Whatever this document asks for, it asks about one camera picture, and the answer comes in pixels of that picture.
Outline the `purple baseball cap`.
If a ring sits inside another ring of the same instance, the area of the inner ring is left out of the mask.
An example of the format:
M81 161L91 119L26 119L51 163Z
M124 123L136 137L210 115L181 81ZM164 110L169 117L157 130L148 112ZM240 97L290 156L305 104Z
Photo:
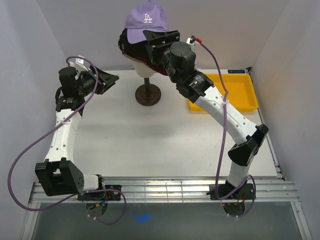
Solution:
M124 28L127 29L127 40L137 44L146 40L143 31L168 32L168 18L159 2L148 0L132 8L126 17Z

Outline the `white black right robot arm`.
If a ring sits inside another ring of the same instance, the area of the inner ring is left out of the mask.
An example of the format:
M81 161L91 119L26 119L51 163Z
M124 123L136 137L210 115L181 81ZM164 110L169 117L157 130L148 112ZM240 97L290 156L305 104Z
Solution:
M143 30L146 51L153 66L163 66L177 91L190 102L205 110L222 127L222 142L216 175L220 175L226 136L234 141L228 151L230 171L224 184L216 183L217 200L237 199L244 193L249 169L269 131L265 124L257 125L243 116L228 100L228 91L221 94L213 81L195 67L196 53L191 45L202 41L192 36L190 42L180 41L175 31Z

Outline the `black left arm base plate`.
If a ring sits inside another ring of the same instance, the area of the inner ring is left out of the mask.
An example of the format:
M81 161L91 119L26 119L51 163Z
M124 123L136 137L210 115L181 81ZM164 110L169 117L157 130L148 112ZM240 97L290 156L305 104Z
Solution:
M79 194L77 196L78 201L119 201L121 199L121 194L117 191L107 191L107 192L96 192L96 193L86 193Z

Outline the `black cap white NY logo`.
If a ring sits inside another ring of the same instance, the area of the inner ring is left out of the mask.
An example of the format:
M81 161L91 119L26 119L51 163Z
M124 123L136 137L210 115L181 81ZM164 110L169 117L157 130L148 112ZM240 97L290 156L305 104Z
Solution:
M152 66L148 51L146 49L146 40L138 43L129 43L128 30L125 28L118 38L118 48L123 55L127 55L134 60L141 61L149 66Z

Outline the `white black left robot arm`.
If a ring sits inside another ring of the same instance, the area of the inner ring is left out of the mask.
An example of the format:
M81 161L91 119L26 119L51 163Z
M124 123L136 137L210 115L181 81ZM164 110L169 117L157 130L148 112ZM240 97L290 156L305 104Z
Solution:
M99 174L85 175L74 163L74 144L83 116L83 103L92 93L104 94L118 76L93 67L78 70L67 66L59 70L61 96L56 96L56 126L44 161L35 165L35 174L47 196L88 193L100 200L106 187Z

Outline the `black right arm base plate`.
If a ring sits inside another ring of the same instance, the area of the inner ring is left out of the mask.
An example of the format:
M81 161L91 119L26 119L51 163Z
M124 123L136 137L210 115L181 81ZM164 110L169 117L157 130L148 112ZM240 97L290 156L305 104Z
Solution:
M231 191L233 191L235 187L229 183L219 184L217 187L217 195L219 198L225 197ZM217 200L216 198L216 188L214 184L209 186L209 192L207 195L210 195L211 200ZM237 189L233 194L231 194L227 200L253 200L255 196L254 186L251 183L245 183L239 189Z

